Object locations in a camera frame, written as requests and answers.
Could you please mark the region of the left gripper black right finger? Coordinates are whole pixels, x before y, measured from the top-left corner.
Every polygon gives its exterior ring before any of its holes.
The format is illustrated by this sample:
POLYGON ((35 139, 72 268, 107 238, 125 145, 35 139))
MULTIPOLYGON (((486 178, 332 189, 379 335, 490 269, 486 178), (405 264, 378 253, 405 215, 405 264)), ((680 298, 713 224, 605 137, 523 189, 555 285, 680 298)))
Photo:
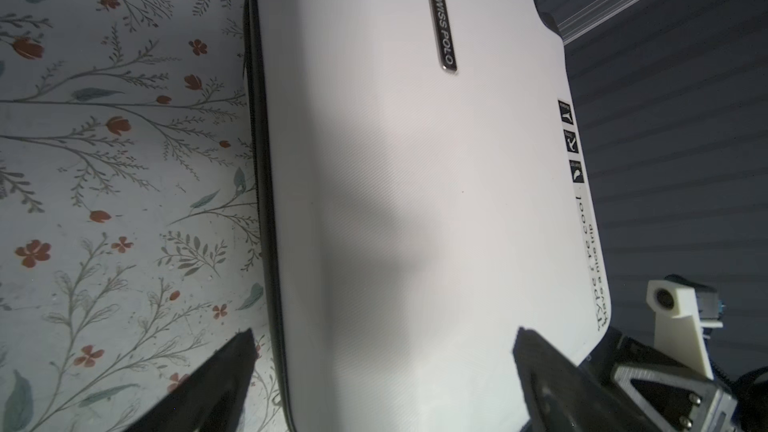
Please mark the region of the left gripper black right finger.
POLYGON ((529 414, 530 431, 649 431, 651 422, 544 337, 521 328, 514 360, 529 414))

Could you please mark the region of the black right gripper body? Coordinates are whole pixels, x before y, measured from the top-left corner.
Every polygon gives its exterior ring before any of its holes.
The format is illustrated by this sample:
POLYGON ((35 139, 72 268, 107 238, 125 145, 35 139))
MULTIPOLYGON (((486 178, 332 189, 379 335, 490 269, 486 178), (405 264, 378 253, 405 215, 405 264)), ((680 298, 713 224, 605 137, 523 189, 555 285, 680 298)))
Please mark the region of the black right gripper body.
POLYGON ((661 431, 765 431, 767 368, 712 379, 611 327, 580 368, 661 431))

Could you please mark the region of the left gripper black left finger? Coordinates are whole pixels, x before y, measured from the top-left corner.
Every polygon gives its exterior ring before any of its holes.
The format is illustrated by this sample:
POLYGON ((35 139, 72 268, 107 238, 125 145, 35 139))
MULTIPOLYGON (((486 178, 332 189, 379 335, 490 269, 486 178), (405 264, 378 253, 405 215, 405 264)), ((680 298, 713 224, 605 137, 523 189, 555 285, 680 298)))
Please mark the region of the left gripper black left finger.
POLYGON ((135 432, 237 430, 256 360, 252 331, 237 333, 127 429, 135 432))

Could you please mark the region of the white hard-shell suitcase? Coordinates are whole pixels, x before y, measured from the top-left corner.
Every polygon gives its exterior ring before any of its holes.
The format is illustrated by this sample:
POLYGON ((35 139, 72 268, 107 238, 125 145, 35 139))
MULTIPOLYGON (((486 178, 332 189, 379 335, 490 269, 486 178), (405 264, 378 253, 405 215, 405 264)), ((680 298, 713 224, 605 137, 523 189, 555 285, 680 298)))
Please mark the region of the white hard-shell suitcase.
POLYGON ((520 431, 520 329, 611 300, 535 0, 249 0, 272 353, 292 431, 520 431))

